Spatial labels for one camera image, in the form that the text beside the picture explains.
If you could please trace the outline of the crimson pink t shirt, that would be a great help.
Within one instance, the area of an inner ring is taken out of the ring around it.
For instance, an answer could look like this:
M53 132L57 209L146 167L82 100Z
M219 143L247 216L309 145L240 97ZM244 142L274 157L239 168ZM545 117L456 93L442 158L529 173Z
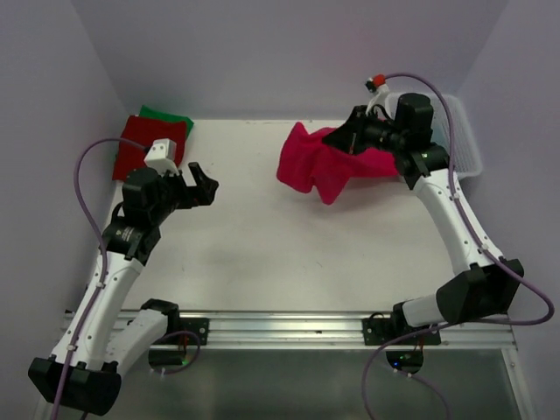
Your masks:
M380 179L398 175L392 155L369 149L360 155L348 155L322 143L333 128L308 132L296 122L281 149L276 178L299 193L318 191L326 205L331 205L350 179Z

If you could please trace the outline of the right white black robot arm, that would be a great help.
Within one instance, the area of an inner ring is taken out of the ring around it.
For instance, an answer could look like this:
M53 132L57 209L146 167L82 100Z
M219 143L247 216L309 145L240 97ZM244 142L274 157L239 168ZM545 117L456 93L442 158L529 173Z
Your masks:
M507 260L476 221L464 222L471 208L449 168L447 150L432 141L434 109L424 94L402 94L395 115L368 114L353 108L348 119L323 142L351 156L370 149L386 151L397 172L422 201L451 260L454 277L428 296L395 304L389 331L406 344L421 328L440 323L456 325L508 311L519 282L507 274L523 275L521 263Z

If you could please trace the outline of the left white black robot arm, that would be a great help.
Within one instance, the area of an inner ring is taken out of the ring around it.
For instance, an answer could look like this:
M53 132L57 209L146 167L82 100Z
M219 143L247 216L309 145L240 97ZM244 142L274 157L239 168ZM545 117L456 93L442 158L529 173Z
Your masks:
M123 331L113 327L123 302L161 238L160 227L176 210L209 206L219 188L196 162L181 172L144 167L122 183L122 199L101 235L100 254L85 295L64 336L46 358L32 361L28 376L57 413L61 407L104 416L116 402L130 367L161 341L185 335L179 307L148 299Z

